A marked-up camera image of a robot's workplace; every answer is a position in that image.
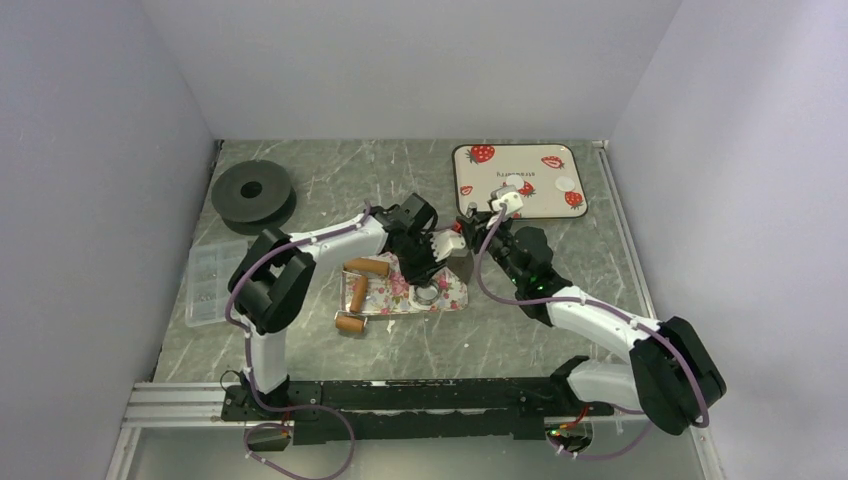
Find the floral print tray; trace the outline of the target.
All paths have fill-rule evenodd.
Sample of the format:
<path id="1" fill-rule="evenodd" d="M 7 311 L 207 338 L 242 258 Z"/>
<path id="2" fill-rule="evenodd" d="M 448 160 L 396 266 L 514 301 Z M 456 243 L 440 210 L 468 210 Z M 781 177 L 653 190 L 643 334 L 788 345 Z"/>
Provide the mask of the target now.
<path id="1" fill-rule="evenodd" d="M 459 311 L 469 304 L 468 287 L 448 268 L 443 268 L 427 287 L 412 287 L 400 273 L 398 259 L 386 253 L 364 257 L 390 264 L 387 278 L 369 280 L 363 305 L 366 316 L 402 315 L 423 312 Z M 355 277 L 341 273 L 341 301 L 350 302 Z"/>

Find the wooden rolling pin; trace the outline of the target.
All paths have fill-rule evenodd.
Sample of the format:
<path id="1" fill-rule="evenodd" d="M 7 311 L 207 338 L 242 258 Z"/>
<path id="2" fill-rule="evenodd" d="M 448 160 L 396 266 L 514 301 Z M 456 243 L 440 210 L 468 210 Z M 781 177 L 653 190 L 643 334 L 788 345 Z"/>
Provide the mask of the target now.
<path id="1" fill-rule="evenodd" d="M 390 264 L 371 258 L 356 258 L 343 264 L 343 274 L 355 277 L 350 302 L 342 300 L 342 307 L 335 315 L 335 327 L 341 333 L 363 334 L 367 325 L 367 316 L 363 313 L 369 280 L 387 278 Z"/>

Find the wooden handled dough scraper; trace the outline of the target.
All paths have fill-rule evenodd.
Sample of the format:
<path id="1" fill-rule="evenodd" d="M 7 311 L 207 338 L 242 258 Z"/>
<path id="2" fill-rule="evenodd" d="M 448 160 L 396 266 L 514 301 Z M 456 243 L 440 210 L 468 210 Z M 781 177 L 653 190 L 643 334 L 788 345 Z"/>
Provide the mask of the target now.
<path id="1" fill-rule="evenodd" d="M 474 275 L 473 255 L 467 254 L 464 257 L 452 257 L 449 268 L 462 283 L 468 284 Z"/>

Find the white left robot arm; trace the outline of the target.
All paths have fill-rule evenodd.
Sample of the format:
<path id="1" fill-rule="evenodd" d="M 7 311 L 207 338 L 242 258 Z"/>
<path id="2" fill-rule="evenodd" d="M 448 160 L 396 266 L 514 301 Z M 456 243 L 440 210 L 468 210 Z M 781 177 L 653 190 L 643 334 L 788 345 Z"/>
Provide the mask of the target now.
<path id="1" fill-rule="evenodd" d="M 418 194 L 388 208 L 366 205 L 352 219 L 309 232 L 264 230 L 232 274 L 226 320 L 243 331 L 252 389 L 248 407 L 264 420 L 287 406 L 286 331 L 301 312 L 313 278 L 326 269 L 390 253 L 410 286 L 426 286 L 444 267 L 432 248 L 438 214 Z"/>

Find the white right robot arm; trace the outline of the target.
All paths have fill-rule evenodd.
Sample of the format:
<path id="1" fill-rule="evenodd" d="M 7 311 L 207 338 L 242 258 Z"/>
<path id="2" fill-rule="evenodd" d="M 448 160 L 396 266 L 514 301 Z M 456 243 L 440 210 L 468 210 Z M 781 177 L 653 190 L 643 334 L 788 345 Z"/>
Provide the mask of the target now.
<path id="1" fill-rule="evenodd" d="M 510 219 L 490 212 L 456 219 L 455 229 L 473 254 L 475 278 L 482 277 L 483 258 L 490 256 L 515 288 L 511 298 L 486 285 L 481 291 L 544 325 L 585 337 L 626 363 L 612 369 L 579 363 L 552 386 L 555 409 L 574 415 L 588 403 L 602 402 L 639 410 L 672 435 L 708 427 L 709 409 L 727 385 L 694 326 L 679 316 L 666 321 L 639 316 L 587 294 L 554 269 L 542 229 L 510 227 Z"/>

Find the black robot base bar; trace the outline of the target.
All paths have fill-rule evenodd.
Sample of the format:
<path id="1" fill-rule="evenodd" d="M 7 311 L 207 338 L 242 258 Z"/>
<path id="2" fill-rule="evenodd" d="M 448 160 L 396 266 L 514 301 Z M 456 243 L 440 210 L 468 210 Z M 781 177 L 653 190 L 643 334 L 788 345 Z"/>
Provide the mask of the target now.
<path id="1" fill-rule="evenodd" d="M 286 421 L 297 446 L 355 439 L 508 436 L 542 440 L 570 420 L 612 415 L 585 403 L 559 377 L 292 381 L 265 410 L 245 383 L 225 389 L 221 419 L 246 425 Z"/>

